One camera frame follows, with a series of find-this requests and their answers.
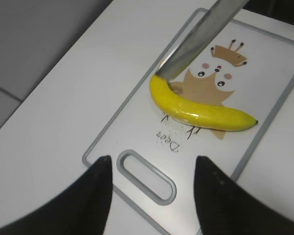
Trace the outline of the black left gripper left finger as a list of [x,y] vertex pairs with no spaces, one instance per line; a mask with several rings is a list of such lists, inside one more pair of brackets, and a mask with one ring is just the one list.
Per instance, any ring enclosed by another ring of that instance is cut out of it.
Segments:
[[111,208],[112,160],[99,157],[72,185],[0,235],[102,235]]

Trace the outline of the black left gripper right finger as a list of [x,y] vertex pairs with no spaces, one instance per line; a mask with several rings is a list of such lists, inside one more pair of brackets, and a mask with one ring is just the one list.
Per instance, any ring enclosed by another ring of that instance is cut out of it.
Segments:
[[294,235],[294,222],[231,180],[206,156],[197,156],[194,201],[204,235]]

